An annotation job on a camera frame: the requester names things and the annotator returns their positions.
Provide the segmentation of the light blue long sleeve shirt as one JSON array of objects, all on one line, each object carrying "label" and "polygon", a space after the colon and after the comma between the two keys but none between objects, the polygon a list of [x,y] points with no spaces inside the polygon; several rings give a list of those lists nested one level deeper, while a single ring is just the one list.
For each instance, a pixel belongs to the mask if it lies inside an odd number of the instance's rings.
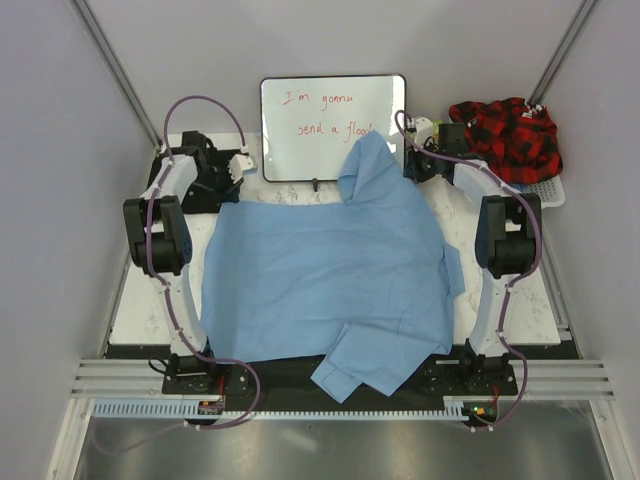
[{"label": "light blue long sleeve shirt", "polygon": [[204,257],[201,320],[213,352],[245,362],[320,356],[337,402],[393,394],[454,339],[460,255],[378,133],[357,140],[340,201],[224,205]]}]

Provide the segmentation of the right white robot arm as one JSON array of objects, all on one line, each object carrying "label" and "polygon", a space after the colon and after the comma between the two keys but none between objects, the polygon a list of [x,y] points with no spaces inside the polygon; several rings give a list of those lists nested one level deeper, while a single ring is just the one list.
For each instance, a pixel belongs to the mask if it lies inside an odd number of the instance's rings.
[{"label": "right white robot arm", "polygon": [[449,181],[479,208],[474,252],[482,269],[482,291],[468,349],[484,358],[513,354],[506,335],[509,303],[517,283],[538,269],[542,256],[539,196],[510,187],[480,159],[427,149],[418,142],[425,131],[424,117],[400,110],[394,121],[407,150],[419,154],[424,168]]}]

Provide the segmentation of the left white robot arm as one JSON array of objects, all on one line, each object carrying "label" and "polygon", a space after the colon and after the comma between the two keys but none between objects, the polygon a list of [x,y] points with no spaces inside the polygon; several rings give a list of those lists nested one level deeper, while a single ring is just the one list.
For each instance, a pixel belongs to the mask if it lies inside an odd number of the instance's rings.
[{"label": "left white robot arm", "polygon": [[245,143],[220,150],[205,134],[186,131],[178,146],[155,155],[144,192],[123,203],[130,258],[153,285],[168,327],[169,373],[185,370],[185,382],[198,393],[215,389],[220,371],[193,298],[194,246],[183,204],[195,196],[202,213],[217,213],[239,201],[254,167]]}]

